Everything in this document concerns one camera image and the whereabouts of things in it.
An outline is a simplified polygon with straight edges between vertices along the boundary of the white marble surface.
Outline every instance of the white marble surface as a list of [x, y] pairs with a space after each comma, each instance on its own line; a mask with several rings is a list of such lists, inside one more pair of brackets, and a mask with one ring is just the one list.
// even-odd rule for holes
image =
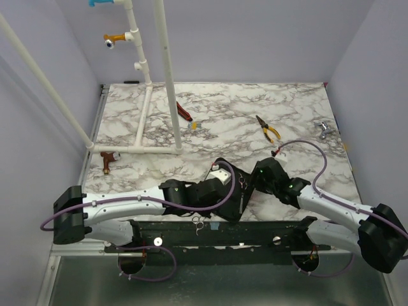
[[[176, 84], [177, 101], [191, 114], [201, 129], [192, 130], [180, 119], [184, 153], [122, 154], [103, 175], [102, 158], [95, 154], [87, 175], [85, 192], [120, 193], [156, 186], [167, 179], [202, 180], [217, 157], [251, 172], [256, 161], [270, 157], [277, 144], [303, 138], [318, 143], [328, 156], [328, 169], [318, 182], [324, 190], [343, 198], [360, 199], [339, 134], [320, 140], [314, 122], [326, 120], [335, 127], [333, 114], [322, 84]], [[114, 84], [110, 87], [98, 144], [131, 145], [135, 141], [144, 85]], [[282, 136], [268, 143], [255, 118], [259, 115]], [[163, 84], [154, 86], [143, 144], [167, 147], [174, 144], [170, 111]], [[285, 147], [291, 177], [312, 180], [323, 165], [319, 152], [306, 144]], [[316, 215], [283, 205], [274, 196], [254, 191], [242, 221], [300, 220]], [[167, 215], [140, 216], [139, 220], [186, 220]]]

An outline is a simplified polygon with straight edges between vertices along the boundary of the wall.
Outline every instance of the wall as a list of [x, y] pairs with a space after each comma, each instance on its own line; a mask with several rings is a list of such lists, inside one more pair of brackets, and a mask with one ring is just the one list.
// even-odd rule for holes
[[[143, 80], [123, 7], [57, 0], [100, 82]], [[152, 0], [134, 1], [154, 82], [163, 81]], [[166, 0], [176, 81], [323, 82], [333, 74], [373, 0]]]
[[[363, 201], [391, 206], [406, 228], [407, 15], [406, 0], [377, 0], [328, 86]], [[399, 263], [394, 276], [408, 302], [407, 274]]]
[[[1, 1], [0, 11], [90, 132], [99, 85], [58, 5]], [[0, 105], [0, 304], [34, 305], [52, 243], [39, 225], [76, 184], [84, 146], [1, 30]]]

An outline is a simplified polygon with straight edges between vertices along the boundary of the yellow pliers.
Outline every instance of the yellow pliers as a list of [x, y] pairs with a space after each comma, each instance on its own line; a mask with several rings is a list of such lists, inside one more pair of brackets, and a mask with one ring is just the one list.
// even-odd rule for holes
[[261, 124], [262, 130], [263, 130], [263, 134], [265, 135], [266, 139], [267, 139], [270, 143], [273, 143], [273, 139], [268, 136], [268, 130], [271, 131], [273, 134], [275, 134], [278, 139], [281, 138], [280, 134], [277, 132], [276, 129], [274, 129], [273, 127], [271, 127], [271, 126], [269, 126], [268, 124], [266, 124], [266, 122], [265, 122], [264, 120], [262, 120], [261, 118], [259, 118], [258, 116], [256, 116], [256, 118], [257, 118], [259, 124]]

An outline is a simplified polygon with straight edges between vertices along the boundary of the needle nose pliers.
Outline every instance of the needle nose pliers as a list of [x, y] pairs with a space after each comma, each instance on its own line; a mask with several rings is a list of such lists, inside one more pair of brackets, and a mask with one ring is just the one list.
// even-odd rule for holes
[[259, 124], [261, 124], [262, 130], [263, 130], [263, 134], [265, 135], [265, 138], [270, 142], [273, 143], [273, 139], [271, 139], [268, 135], [268, 130], [271, 131], [273, 134], [276, 135], [276, 137], [278, 139], [281, 138], [280, 134], [277, 132], [276, 129], [274, 129], [272, 126], [269, 126], [268, 124], [266, 124], [266, 122], [264, 120], [262, 120], [261, 118], [259, 118], [259, 116], [256, 116]]

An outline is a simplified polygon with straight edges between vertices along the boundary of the red utility knife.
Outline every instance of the red utility knife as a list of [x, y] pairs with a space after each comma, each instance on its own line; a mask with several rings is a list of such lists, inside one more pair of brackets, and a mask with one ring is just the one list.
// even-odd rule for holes
[[185, 120], [187, 120], [187, 121], [193, 121], [193, 118], [191, 118], [190, 114], [187, 113], [187, 112], [179, 105], [179, 102], [177, 102], [177, 113], [178, 113], [181, 117], [185, 118]]

